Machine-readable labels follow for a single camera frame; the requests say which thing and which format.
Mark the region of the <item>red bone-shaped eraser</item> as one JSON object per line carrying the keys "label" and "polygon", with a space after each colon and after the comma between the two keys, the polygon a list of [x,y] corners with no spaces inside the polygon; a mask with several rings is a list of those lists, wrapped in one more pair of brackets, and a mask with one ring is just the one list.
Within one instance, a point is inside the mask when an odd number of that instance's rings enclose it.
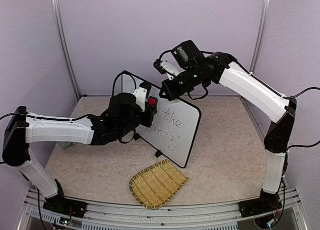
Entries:
{"label": "red bone-shaped eraser", "polygon": [[153,115],[157,113],[158,99],[156,97],[149,96],[147,99],[147,106]]}

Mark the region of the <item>white whiteboard black frame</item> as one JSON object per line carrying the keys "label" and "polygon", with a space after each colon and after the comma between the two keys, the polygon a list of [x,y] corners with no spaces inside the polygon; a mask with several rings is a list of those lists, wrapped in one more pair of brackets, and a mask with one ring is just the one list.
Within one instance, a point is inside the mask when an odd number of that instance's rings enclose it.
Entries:
{"label": "white whiteboard black frame", "polygon": [[160,87],[151,84],[149,95],[157,98],[157,113],[151,127],[139,126],[136,133],[180,168],[186,168],[201,120],[201,110],[185,99],[159,97]]}

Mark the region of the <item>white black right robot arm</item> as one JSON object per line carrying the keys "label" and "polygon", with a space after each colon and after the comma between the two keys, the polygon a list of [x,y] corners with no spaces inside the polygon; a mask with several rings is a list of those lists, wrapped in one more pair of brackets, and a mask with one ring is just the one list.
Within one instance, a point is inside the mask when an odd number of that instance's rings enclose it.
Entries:
{"label": "white black right robot arm", "polygon": [[285,172],[289,139],[295,122],[297,101],[273,89],[246,70],[229,53],[201,51],[192,40],[180,43],[171,53],[182,72],[168,61],[158,57],[153,66],[168,79],[162,81],[159,96],[172,101],[190,94],[196,86],[203,89],[211,83],[230,89],[259,108],[270,120],[263,144],[267,153],[267,166],[256,208],[266,212],[275,204]]}

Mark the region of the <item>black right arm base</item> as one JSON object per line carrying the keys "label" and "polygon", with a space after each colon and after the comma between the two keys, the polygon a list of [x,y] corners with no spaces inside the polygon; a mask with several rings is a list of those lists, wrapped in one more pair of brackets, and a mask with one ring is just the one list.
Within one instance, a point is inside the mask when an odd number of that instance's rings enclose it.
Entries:
{"label": "black right arm base", "polygon": [[254,216],[282,208],[278,193],[271,194],[261,190],[258,198],[239,202],[239,210],[242,218]]}

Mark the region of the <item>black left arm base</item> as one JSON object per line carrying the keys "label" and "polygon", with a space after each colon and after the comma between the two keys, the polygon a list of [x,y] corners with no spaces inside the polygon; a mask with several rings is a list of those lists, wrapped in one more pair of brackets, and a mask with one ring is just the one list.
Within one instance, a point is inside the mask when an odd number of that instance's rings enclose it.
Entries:
{"label": "black left arm base", "polygon": [[45,198],[43,208],[52,212],[61,213],[70,217],[84,218],[87,203],[80,200],[66,198],[61,184],[55,179],[57,185],[57,195]]}

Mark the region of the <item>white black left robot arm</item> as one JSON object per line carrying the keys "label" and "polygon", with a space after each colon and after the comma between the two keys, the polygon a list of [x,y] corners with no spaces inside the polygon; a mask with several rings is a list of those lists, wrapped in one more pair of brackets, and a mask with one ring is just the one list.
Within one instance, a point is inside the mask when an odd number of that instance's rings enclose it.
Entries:
{"label": "white black left robot arm", "polygon": [[150,96],[151,84],[143,81],[132,93],[112,94],[108,108],[100,115],[77,118],[43,116],[19,106],[11,117],[3,138],[2,159],[16,167],[59,212],[70,207],[60,183],[49,176],[33,155],[35,142],[71,142],[91,146],[119,141],[138,126],[151,127],[158,100]]}

